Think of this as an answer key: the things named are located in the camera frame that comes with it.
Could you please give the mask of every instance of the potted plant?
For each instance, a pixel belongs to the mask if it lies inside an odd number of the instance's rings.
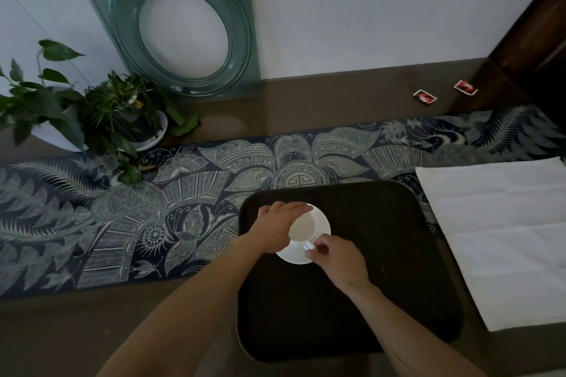
[[[99,155],[114,156],[124,167],[122,181],[132,184],[142,179],[142,173],[131,159],[162,137],[158,133],[167,128],[165,113],[177,124],[168,130],[173,135],[184,135],[198,124],[196,116],[185,119],[165,91],[151,82],[139,75],[122,78],[112,71],[107,81],[87,89],[79,119],[85,144]]]
[[[70,150],[82,150],[84,135],[75,106],[83,96],[73,89],[67,78],[53,69],[41,69],[40,57],[49,61],[66,61],[82,56],[66,45],[53,40],[39,41],[37,54],[40,83],[24,80],[18,63],[12,59],[8,76],[0,67],[0,76],[10,83],[10,96],[0,95],[0,129],[14,126],[14,143],[20,145],[33,132],[39,137],[59,134],[54,141]],[[45,81],[65,84],[47,86]]]

